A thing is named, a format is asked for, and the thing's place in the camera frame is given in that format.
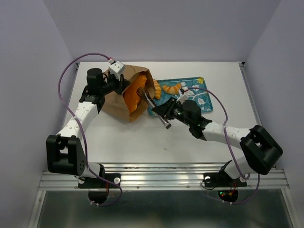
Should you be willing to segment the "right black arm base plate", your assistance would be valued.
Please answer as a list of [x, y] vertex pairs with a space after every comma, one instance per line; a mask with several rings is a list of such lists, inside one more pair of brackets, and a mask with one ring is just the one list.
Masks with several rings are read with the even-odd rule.
[[239, 178], [232, 179], [227, 174], [221, 172], [207, 172], [203, 175], [202, 186], [207, 189], [213, 188], [234, 188], [246, 187], [247, 182], [242, 182]]

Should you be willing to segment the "curved fake croissant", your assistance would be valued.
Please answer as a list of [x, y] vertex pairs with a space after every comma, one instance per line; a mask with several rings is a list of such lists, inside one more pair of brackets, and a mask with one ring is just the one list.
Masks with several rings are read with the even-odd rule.
[[162, 89], [167, 94], [177, 95], [179, 93], [179, 90], [181, 89], [181, 87], [182, 87], [181, 83], [177, 83], [173, 86], [163, 85]]

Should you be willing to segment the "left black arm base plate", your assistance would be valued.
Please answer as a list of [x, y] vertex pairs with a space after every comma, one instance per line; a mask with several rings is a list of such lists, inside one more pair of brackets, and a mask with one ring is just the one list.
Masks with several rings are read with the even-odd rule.
[[[119, 173], [106, 173], [105, 179], [114, 182], [115, 179], [121, 179]], [[102, 181], [98, 178], [81, 177], [78, 182], [79, 189], [117, 189], [118, 187]]]

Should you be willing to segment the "small fake croissant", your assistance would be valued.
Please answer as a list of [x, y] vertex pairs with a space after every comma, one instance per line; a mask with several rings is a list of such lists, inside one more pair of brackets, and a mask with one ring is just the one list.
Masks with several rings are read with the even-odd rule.
[[158, 83], [158, 81], [155, 79], [153, 80], [153, 84], [154, 84], [154, 88], [155, 88], [154, 98], [160, 99], [161, 95], [162, 95], [162, 88], [161, 88], [160, 84]]

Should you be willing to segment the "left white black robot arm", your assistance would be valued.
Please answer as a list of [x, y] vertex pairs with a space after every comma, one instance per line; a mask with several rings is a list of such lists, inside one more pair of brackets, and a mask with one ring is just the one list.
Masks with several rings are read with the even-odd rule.
[[88, 162], [85, 132], [100, 113], [105, 96], [112, 92], [121, 95], [130, 81], [121, 71], [109, 69], [104, 73], [99, 68], [89, 69], [86, 81], [76, 111], [68, 109], [71, 119], [56, 135], [46, 139], [47, 168], [52, 173], [87, 177], [95, 187], [101, 187], [105, 184], [104, 167]]

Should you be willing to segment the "large fake croissant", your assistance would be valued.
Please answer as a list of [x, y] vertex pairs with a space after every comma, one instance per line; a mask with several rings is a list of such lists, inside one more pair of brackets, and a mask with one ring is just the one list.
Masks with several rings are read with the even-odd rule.
[[131, 114], [137, 109], [137, 104], [140, 101], [140, 97], [137, 95], [137, 89], [140, 87], [144, 87], [147, 81], [147, 77], [145, 75], [140, 74], [128, 87], [125, 91], [123, 98], [124, 102]]

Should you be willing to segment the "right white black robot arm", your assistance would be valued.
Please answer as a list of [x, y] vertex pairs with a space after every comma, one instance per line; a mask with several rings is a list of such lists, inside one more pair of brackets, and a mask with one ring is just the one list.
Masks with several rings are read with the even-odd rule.
[[204, 118], [201, 109], [192, 100], [181, 103], [170, 98], [152, 110], [164, 120], [176, 119], [184, 123], [197, 139], [224, 143], [229, 148], [235, 147], [243, 152], [243, 157], [226, 162], [220, 171], [205, 173], [204, 182], [207, 188], [230, 187], [242, 174], [267, 175], [283, 154], [282, 148], [264, 127], [225, 127]]

